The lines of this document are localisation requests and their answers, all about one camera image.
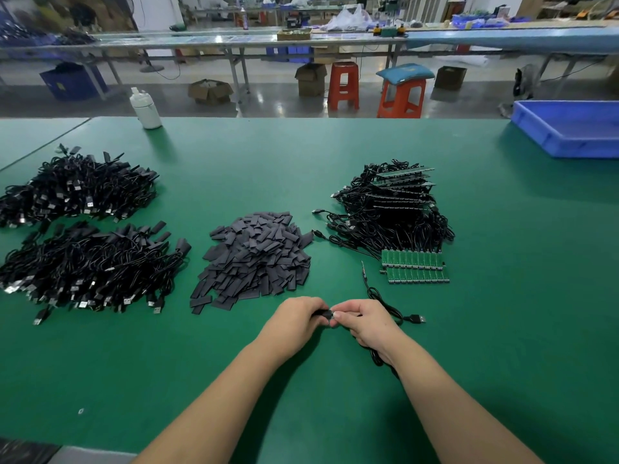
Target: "red plastic stool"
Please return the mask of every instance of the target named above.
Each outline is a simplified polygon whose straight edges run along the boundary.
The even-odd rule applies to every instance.
[[[386,101],[387,90],[392,86],[387,80],[383,84],[383,96],[378,105],[377,118],[385,119],[421,119],[423,107],[423,94],[425,93],[425,80],[409,80],[396,85],[396,98]],[[419,96],[419,104],[408,101],[411,89],[422,88]]]
[[[340,84],[342,75],[348,73],[348,82]],[[329,80],[329,109],[337,110],[339,101],[355,101],[355,109],[359,108],[359,67],[355,62],[336,62],[331,65]]]

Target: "forearm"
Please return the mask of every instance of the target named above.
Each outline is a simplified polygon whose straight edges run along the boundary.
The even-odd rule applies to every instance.
[[[253,342],[134,461],[226,463],[281,360]]]
[[[418,343],[402,335],[388,354],[443,464],[541,462]]]

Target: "green table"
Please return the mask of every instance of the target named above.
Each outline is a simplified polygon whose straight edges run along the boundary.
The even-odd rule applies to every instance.
[[[89,121],[71,119],[1,119],[0,171]]]
[[[193,245],[162,315],[57,310],[40,327],[23,294],[0,294],[0,436],[139,452],[228,365],[290,295],[328,304],[369,281],[446,371],[547,463],[619,461],[619,162],[549,158],[506,121],[97,118],[67,146],[159,171],[160,196],[131,218],[168,222]],[[21,183],[57,143],[0,173]],[[192,315],[208,233],[252,211],[338,208],[329,195],[363,165],[391,158],[436,167],[449,285],[389,286],[378,261],[326,241],[307,248],[295,293]],[[114,224],[100,225],[111,229]],[[0,231],[0,256],[28,230]],[[325,330],[269,383],[235,462],[436,460],[399,382],[343,329]]]

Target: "hand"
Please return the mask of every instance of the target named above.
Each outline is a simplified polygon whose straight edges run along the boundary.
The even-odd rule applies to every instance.
[[[316,297],[287,299],[264,324],[256,343],[273,352],[281,363],[285,362],[301,350],[319,325],[329,325],[324,316],[312,316],[318,309],[329,309],[329,306]]]
[[[389,352],[406,334],[382,304],[375,299],[350,299],[336,304],[331,311],[331,327],[342,324],[361,346],[373,348],[385,363],[393,365]]]

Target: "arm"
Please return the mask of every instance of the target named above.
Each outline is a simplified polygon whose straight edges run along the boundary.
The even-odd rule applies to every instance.
[[[350,300],[331,309],[333,327],[340,323],[350,328],[360,345],[375,349],[396,369],[443,464],[541,463],[408,337],[378,301]]]
[[[271,375],[301,350],[328,309],[320,298],[284,301],[258,337],[155,438],[134,464],[226,463]]]

